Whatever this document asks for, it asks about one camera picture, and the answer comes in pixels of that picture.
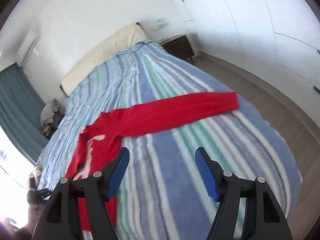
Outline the red knit sweater white motif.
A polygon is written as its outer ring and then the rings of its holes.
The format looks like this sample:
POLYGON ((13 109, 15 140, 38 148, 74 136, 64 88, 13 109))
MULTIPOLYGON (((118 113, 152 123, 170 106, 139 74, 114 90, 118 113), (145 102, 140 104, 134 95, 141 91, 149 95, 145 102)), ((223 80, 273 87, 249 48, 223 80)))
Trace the red knit sweater white motif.
POLYGON ((239 109, 235 92, 204 92, 102 112, 79 134, 66 177, 84 179, 115 159, 125 137, 170 130, 239 109))

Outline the pile of checkered clothes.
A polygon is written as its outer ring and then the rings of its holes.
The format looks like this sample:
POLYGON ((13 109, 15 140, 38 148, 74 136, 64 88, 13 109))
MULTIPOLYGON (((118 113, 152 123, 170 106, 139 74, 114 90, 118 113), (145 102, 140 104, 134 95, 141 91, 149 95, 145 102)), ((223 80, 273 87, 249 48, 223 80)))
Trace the pile of checkered clothes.
POLYGON ((56 99, 49 101, 40 114, 42 134, 50 139, 58 127, 59 102, 56 99))

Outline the patterned beige cushion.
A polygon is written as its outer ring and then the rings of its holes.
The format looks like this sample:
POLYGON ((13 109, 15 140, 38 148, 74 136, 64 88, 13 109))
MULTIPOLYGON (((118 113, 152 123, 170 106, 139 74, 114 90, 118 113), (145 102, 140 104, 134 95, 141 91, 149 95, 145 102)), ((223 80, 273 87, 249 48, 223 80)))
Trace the patterned beige cushion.
POLYGON ((39 182, 41 180, 42 177, 42 171, 43 171, 43 167, 41 165, 35 165, 33 167, 33 171, 32 171, 32 177, 35 180, 35 185, 36 187, 38 187, 39 182))

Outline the teal window curtain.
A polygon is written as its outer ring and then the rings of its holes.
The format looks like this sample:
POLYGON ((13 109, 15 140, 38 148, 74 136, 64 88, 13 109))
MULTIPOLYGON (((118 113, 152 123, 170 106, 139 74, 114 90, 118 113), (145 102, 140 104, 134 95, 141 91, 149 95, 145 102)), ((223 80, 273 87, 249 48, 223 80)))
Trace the teal window curtain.
POLYGON ((40 114, 45 103, 17 64, 1 71, 1 128, 17 150, 35 164, 48 144, 40 114))

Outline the striped blue green bedspread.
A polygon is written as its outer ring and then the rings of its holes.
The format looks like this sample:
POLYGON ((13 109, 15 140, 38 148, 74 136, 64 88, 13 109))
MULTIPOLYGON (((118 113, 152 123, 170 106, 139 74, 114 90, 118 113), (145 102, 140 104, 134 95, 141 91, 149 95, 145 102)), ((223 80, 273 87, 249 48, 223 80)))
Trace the striped blue green bedspread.
POLYGON ((252 104, 151 41, 95 67, 71 93, 37 161, 39 188, 86 178, 121 147, 130 162, 106 204, 120 239, 206 238, 219 205, 196 166, 199 147, 239 178, 264 177, 284 215, 297 204, 302 177, 284 138, 252 104))

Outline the cream padded headboard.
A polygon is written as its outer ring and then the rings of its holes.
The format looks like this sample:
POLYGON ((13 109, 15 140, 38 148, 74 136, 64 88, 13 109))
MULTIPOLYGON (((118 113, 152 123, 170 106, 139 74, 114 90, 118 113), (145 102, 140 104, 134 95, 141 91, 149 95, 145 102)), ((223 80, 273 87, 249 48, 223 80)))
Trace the cream padded headboard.
POLYGON ((63 77, 60 89, 66 97, 89 75, 96 67, 107 61, 120 51, 129 48, 140 41, 149 38, 139 23, 125 26, 111 36, 105 38, 82 57, 63 77))

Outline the dark wooden nightstand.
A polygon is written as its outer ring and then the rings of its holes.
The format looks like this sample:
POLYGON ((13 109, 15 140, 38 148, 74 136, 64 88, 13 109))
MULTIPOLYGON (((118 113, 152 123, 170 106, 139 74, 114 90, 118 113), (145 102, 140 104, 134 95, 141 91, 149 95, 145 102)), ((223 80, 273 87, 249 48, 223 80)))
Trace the dark wooden nightstand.
POLYGON ((194 64, 193 57, 195 56, 195 53, 186 35, 177 35, 172 38, 167 38, 160 42, 160 45, 169 54, 194 64))

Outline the white wall air conditioner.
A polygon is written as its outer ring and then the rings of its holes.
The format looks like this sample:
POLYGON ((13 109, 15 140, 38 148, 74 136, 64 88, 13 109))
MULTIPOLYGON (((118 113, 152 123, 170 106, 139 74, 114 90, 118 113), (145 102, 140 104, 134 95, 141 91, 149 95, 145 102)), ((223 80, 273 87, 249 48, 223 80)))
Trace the white wall air conditioner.
POLYGON ((19 67, 22 67, 24 65, 29 55, 29 52, 35 45, 38 38, 39 38, 39 35, 37 32, 33 30, 28 31, 17 53, 16 62, 19 67))

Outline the white wall socket panel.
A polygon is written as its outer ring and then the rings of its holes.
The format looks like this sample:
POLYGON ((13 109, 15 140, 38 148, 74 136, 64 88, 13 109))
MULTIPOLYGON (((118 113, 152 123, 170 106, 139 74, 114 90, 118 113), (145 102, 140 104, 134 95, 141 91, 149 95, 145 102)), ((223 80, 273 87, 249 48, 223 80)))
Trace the white wall socket panel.
POLYGON ((168 25, 166 18, 157 18, 151 21, 151 30, 157 31, 162 28, 165 28, 168 25))

